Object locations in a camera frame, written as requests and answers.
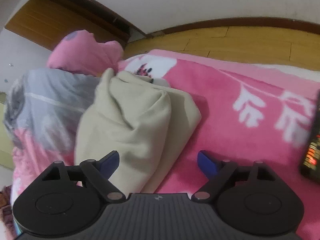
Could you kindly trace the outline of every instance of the pink bedsheet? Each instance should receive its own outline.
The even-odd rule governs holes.
[[[263,160],[304,203],[298,235],[319,240],[320,185],[298,171],[319,83],[274,69],[159,50],[129,59],[120,69],[135,72],[143,64],[151,77],[190,93],[202,115],[157,192],[198,190],[207,181],[196,163],[200,150],[240,165]]]

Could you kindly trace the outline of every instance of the beige cloth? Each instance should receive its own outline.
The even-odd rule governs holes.
[[[110,181],[125,195],[153,193],[201,119],[191,96],[107,69],[77,131],[75,163],[116,150],[119,168]]]

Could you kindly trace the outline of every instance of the pink pillow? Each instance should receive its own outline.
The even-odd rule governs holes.
[[[49,56],[47,67],[101,76],[107,68],[118,71],[123,49],[119,42],[96,42],[92,33],[75,31],[63,38]]]

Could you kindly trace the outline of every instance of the light pink blanket border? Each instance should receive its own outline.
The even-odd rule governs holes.
[[[222,61],[160,49],[153,49],[148,54],[188,60],[202,65],[211,66],[216,69],[238,73],[270,85],[284,88],[309,99],[316,99],[317,91],[320,88],[319,82],[283,73],[277,69],[261,68],[251,64]]]

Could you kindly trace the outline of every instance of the wooden floor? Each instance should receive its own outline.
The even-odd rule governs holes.
[[[127,45],[125,58],[165,49],[242,63],[320,70],[320,35],[272,27],[216,27],[171,33]]]

